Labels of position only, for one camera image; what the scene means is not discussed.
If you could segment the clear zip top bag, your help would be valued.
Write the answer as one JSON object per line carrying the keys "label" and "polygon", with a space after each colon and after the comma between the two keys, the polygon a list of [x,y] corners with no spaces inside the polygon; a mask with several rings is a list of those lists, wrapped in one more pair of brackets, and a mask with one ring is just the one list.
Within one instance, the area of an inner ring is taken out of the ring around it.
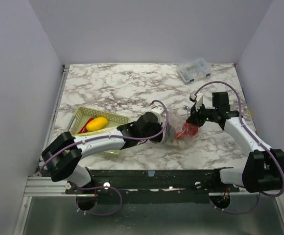
{"label": "clear zip top bag", "polygon": [[153,143],[161,148],[186,149],[194,143],[198,131],[199,128],[196,125],[186,122],[185,116],[171,116],[168,119],[168,126],[163,134],[162,141]]}

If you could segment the yellow fake lemon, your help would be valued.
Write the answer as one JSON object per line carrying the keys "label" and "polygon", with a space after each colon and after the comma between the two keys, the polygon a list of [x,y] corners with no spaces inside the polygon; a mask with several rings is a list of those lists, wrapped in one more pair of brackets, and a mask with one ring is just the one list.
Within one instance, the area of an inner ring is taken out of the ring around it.
{"label": "yellow fake lemon", "polygon": [[97,131],[103,129],[108,123],[109,121],[107,118],[97,117],[87,125],[87,130],[88,132]]}

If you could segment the red fake chili pepper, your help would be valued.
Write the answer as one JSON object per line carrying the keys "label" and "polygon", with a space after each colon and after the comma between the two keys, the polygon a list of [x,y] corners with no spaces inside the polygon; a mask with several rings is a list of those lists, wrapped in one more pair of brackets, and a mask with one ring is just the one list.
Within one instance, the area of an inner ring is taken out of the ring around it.
{"label": "red fake chili pepper", "polygon": [[91,117],[90,119],[88,119],[88,121],[84,124],[84,126],[81,128],[81,130],[78,132],[78,134],[83,134],[83,133],[88,132],[88,130],[87,130],[87,125],[88,125],[91,121],[93,121],[93,120],[94,120],[93,117]]}

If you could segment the green fake celery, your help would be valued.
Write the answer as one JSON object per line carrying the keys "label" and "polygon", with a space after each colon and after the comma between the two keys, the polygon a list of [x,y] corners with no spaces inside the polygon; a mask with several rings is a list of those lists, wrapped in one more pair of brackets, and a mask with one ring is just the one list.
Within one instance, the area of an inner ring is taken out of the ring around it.
{"label": "green fake celery", "polygon": [[104,127],[103,129],[97,130],[97,131],[93,131],[93,132],[85,132],[85,133],[81,133],[79,134],[78,132],[82,129],[83,126],[79,125],[75,130],[70,130],[71,135],[72,136],[92,136],[92,135],[98,135],[98,134],[102,134],[102,133],[107,133],[111,130],[116,129],[116,126],[110,126],[110,127]]}

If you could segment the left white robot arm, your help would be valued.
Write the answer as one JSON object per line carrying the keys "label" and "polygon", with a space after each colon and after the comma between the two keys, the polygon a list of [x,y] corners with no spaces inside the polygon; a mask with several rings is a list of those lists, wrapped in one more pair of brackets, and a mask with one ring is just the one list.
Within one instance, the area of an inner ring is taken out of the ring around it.
{"label": "left white robot arm", "polygon": [[172,140],[175,129],[161,119],[161,114],[149,111],[136,121],[103,134],[74,137],[64,132],[42,152],[44,164],[40,170],[47,171],[54,182],[66,180],[82,193],[89,193],[94,187],[92,175],[79,161],[101,152],[135,147],[145,141],[166,143]]}

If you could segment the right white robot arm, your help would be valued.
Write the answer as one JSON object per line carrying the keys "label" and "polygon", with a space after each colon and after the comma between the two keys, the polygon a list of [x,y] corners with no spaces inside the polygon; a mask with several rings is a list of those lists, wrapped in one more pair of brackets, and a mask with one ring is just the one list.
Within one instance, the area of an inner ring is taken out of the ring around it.
{"label": "right white robot arm", "polygon": [[213,190],[221,192],[228,184],[260,193],[283,188],[284,152],[264,143],[240,117],[240,112],[231,110],[227,92],[213,93],[211,108],[205,107],[203,95],[199,92],[193,92],[189,99],[193,106],[187,123],[197,127],[202,127],[205,122],[218,124],[247,156],[243,168],[217,169],[216,176],[210,181]]}

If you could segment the red fake tomato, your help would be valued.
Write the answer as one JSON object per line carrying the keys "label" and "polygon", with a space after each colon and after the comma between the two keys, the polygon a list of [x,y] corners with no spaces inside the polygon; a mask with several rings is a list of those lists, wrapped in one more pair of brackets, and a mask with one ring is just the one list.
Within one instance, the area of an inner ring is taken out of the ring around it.
{"label": "red fake tomato", "polygon": [[195,136],[198,133],[199,128],[195,125],[184,123],[181,132],[177,132],[175,138],[183,140],[187,136]]}

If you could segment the grey fake fish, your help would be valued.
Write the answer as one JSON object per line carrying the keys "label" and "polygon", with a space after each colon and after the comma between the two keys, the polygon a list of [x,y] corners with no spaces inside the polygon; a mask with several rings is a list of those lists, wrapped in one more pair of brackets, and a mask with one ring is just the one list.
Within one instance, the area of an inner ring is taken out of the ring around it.
{"label": "grey fake fish", "polygon": [[186,143],[183,140],[173,139],[166,143],[167,145],[175,148],[185,148]]}

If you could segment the clear plastic organizer box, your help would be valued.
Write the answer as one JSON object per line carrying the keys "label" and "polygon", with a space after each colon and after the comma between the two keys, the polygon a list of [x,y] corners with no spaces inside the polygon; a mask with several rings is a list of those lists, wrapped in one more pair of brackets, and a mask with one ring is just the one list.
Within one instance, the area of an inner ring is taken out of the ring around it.
{"label": "clear plastic organizer box", "polygon": [[176,71],[184,84],[207,79],[213,73],[211,65],[203,58],[197,58],[192,62],[178,65]]}

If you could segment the green plastic basket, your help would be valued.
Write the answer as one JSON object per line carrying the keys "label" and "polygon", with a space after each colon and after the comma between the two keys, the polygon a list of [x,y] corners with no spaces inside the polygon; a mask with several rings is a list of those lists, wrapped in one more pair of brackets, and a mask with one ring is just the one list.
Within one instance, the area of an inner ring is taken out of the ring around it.
{"label": "green plastic basket", "polygon": [[130,118],[87,107],[78,107],[67,126],[72,136],[89,137],[129,123]]}

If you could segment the black table front rail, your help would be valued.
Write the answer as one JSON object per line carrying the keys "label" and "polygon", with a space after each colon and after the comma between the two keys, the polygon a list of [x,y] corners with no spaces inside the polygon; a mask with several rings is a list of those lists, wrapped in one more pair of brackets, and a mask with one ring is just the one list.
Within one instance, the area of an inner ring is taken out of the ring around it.
{"label": "black table front rail", "polygon": [[217,178],[217,170],[91,170],[92,181],[84,189],[75,185],[66,194],[96,197],[100,204],[116,204],[122,195],[125,204],[209,202],[210,195],[239,192]]}

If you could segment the aluminium frame extrusion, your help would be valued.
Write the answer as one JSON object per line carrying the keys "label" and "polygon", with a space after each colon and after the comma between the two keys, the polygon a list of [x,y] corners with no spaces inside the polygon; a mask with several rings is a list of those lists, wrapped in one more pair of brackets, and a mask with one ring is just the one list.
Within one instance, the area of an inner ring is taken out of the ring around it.
{"label": "aluminium frame extrusion", "polygon": [[53,182],[50,177],[29,177],[24,189],[27,197],[59,197],[65,196],[64,181]]}

